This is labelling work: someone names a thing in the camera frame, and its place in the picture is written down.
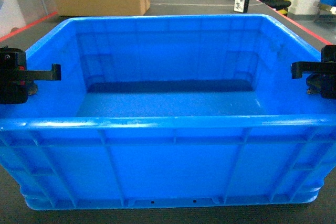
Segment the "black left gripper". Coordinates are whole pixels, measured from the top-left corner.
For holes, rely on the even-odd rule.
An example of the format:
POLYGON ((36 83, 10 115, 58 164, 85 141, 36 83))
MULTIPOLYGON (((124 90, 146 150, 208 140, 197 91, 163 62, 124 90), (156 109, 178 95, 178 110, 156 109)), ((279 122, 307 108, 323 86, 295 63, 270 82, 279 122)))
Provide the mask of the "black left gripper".
MULTIPOLYGON (((20 79, 27 68, 26 53, 18 48, 1 47, 1 104, 23 104, 28 100, 26 81, 20 79)), ((51 69, 27 70, 26 80, 60 81, 61 65, 52 64, 51 69)))

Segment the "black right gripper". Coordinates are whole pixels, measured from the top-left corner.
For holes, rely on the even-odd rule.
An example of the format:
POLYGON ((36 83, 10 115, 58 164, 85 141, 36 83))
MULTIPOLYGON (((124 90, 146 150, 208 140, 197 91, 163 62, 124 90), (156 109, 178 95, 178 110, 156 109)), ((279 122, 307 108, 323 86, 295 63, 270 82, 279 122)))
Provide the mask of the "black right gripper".
POLYGON ((326 45, 321 49, 321 61, 298 61, 290 66, 291 77, 300 79, 304 73, 307 94, 319 94, 324 99, 335 99, 335 45, 326 45))

